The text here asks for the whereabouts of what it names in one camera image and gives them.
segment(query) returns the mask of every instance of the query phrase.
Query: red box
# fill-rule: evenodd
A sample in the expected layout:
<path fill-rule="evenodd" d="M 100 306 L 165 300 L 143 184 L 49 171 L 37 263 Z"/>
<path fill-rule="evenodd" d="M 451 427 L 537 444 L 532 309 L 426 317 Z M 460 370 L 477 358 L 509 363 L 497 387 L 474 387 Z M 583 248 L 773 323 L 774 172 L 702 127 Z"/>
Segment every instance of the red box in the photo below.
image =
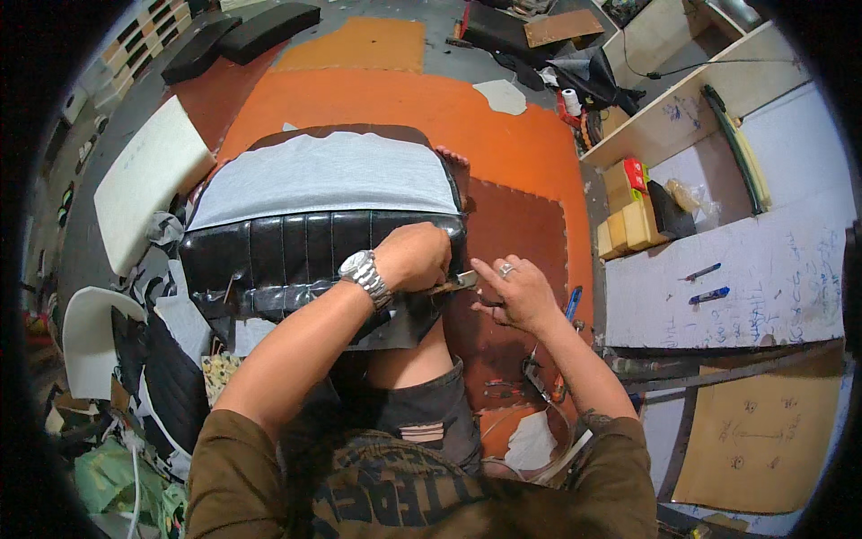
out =
<path fill-rule="evenodd" d="M 622 165 L 626 170 L 628 184 L 632 186 L 632 189 L 637 189 L 642 193 L 646 193 L 647 182 L 644 180 L 643 164 L 634 157 L 629 157 L 628 159 L 623 160 Z"/>

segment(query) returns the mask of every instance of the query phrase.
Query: hand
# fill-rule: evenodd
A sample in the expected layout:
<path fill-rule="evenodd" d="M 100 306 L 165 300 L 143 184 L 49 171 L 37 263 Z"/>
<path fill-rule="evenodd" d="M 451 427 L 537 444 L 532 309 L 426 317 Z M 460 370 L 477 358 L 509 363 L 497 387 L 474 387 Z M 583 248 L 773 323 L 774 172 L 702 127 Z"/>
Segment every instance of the hand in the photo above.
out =
<path fill-rule="evenodd" d="M 506 262 L 515 269 L 503 279 L 497 270 Z M 488 307 L 479 302 L 470 306 L 492 317 L 494 322 L 536 335 L 542 329 L 549 329 L 554 318 L 563 314 L 545 274 L 533 262 L 510 254 L 506 260 L 494 260 L 493 267 L 475 258 L 470 263 L 504 301 L 503 307 Z"/>
<path fill-rule="evenodd" d="M 391 291 L 414 292 L 446 282 L 452 243 L 430 222 L 392 230 L 374 249 L 375 265 Z"/>

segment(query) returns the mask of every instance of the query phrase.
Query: white thread spool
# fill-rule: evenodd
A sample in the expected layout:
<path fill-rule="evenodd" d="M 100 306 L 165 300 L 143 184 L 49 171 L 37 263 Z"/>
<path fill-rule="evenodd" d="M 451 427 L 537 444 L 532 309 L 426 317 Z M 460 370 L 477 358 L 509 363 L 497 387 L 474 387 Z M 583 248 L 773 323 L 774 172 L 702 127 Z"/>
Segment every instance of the white thread spool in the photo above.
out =
<path fill-rule="evenodd" d="M 581 116 L 581 102 L 578 101 L 578 93 L 574 89 L 563 90 L 563 103 L 565 103 L 565 111 L 571 116 Z"/>

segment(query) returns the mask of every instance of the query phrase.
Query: green plastic bag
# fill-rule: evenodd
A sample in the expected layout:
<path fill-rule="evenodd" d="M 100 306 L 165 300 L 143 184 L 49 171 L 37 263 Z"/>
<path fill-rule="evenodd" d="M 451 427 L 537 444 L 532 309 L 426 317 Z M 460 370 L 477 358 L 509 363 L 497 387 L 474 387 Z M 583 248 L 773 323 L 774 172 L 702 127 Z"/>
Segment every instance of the green plastic bag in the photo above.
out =
<path fill-rule="evenodd" d="M 189 497 L 185 488 L 177 483 L 171 483 L 162 492 L 159 507 L 159 529 L 165 539 L 182 539 L 185 535 L 185 510 Z"/>
<path fill-rule="evenodd" d="M 138 459 L 141 477 L 139 522 L 159 526 L 162 492 L 168 482 L 144 459 Z M 75 459 L 75 486 L 89 513 L 134 511 L 132 454 L 114 438 Z"/>

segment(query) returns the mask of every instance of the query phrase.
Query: shorts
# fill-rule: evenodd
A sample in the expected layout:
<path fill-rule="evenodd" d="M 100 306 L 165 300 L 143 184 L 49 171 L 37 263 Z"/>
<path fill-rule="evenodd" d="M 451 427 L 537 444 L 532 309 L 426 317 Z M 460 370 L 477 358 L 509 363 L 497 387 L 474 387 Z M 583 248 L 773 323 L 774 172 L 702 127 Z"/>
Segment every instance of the shorts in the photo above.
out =
<path fill-rule="evenodd" d="M 364 380 L 338 393 L 331 384 L 316 386 L 282 436 L 284 452 L 302 450 L 334 431 L 374 429 L 438 451 L 478 476 L 479 428 L 467 403 L 464 363 L 455 360 L 448 373 L 402 389 L 379 389 Z"/>

